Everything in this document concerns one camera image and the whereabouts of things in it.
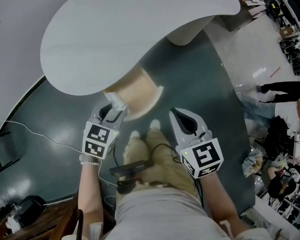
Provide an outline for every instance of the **white curved table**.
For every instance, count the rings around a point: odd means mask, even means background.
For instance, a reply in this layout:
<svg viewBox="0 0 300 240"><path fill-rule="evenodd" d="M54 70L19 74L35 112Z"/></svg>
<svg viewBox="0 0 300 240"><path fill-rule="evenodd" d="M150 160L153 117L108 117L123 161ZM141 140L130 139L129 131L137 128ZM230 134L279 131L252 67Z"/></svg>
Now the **white curved table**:
<svg viewBox="0 0 300 240"><path fill-rule="evenodd" d="M42 69L61 92L93 94L125 76L169 33L184 45L213 16L239 10L238 0L68 0L45 31Z"/></svg>

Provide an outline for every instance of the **green epoxy floor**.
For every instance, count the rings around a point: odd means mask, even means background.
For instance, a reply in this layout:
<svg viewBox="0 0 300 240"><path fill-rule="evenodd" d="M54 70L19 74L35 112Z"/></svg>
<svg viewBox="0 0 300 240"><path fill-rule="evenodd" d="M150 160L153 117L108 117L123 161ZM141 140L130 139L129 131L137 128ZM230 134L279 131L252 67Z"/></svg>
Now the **green epoxy floor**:
<svg viewBox="0 0 300 240"><path fill-rule="evenodd" d="M176 145L169 110L172 107L191 110L202 116L219 140L224 163L218 175L240 213L255 203L253 178L245 178L241 169L250 144L239 101L221 63L203 31L183 47L162 39L141 59L157 86L164 87L162 96L149 113L122 125L116 157L121 164L131 131L138 130L145 135L152 119L160 120L163 133ZM102 93L67 95L45 81L11 120L80 150L86 121L94 106L105 100ZM21 125L9 123L5 130L11 134L0 139L2 163L20 158L0 173L0 196L5 202L18 201L28 195L39 195L49 201L78 190L81 165L77 152L32 135ZM114 159L109 155L100 173L113 183L116 179L109 174L109 168L114 166ZM103 184L104 195L115 195L115 191L115 187Z"/></svg>

